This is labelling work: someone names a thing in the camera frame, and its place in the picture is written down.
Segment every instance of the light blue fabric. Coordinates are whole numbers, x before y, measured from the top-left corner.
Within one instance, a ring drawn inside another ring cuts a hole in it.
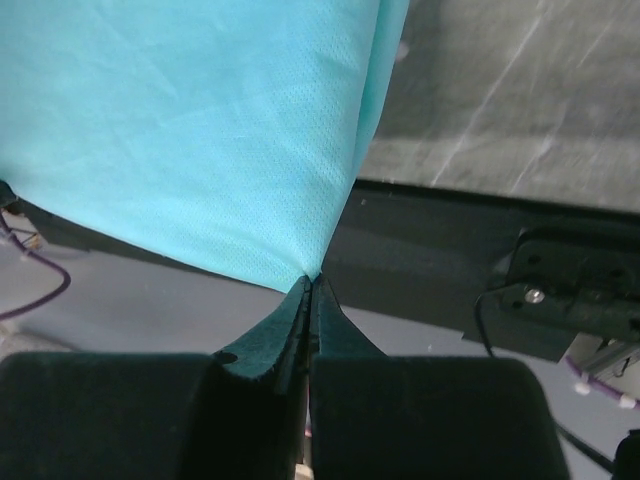
[[[46,210],[286,291],[315,276],[408,0],[4,0],[0,179]]]

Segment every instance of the gray floor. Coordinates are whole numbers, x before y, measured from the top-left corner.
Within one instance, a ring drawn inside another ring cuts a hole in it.
[[[415,0],[361,177],[640,211],[640,2]]]

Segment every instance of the bolt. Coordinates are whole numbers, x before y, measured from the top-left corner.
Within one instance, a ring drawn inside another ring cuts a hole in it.
[[[540,303],[544,300],[544,292],[537,288],[527,290],[524,294],[524,301],[527,303]]]

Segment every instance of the purple cable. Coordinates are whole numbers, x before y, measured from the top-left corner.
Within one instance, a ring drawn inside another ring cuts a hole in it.
[[[7,225],[7,222],[2,216],[2,213],[0,213],[0,229],[2,229],[7,234],[7,239],[11,243],[13,243],[23,255],[27,255],[33,258],[36,262],[50,268],[51,270],[54,270],[55,272],[58,272],[62,276],[62,283],[58,285],[58,287],[55,290],[46,294],[42,298],[39,298],[38,300],[28,303],[27,305],[24,305],[22,307],[9,310],[8,312],[0,313],[0,322],[1,322],[3,320],[9,320],[10,318],[15,318],[19,315],[35,310],[36,308],[41,307],[44,304],[49,303],[54,298],[58,297],[67,288],[69,288],[69,285],[71,285],[71,275],[69,275],[69,272],[67,272],[61,266],[56,265],[52,261],[47,260],[46,258],[38,255],[36,252],[29,250],[27,247],[25,247],[22,244],[22,242],[18,240],[18,237],[16,237],[15,232],[13,232],[9,227],[9,225]]]
[[[594,389],[598,390],[599,392],[604,393],[607,397],[614,398],[615,400],[620,401],[622,396],[626,395],[624,392],[621,392],[617,388],[613,388],[613,387],[607,385],[606,383],[604,383],[603,381],[598,380],[597,378],[588,375],[586,372],[581,370],[580,367],[578,367],[576,362],[569,355],[567,355],[564,358],[564,360],[565,360],[565,362],[569,366],[569,369],[571,369],[571,371],[573,372],[574,375],[576,375],[577,377],[580,377],[580,378],[584,378],[586,376],[585,380],[586,380],[587,384],[591,385]],[[640,401],[636,400],[636,404],[633,407],[633,410],[640,410]]]

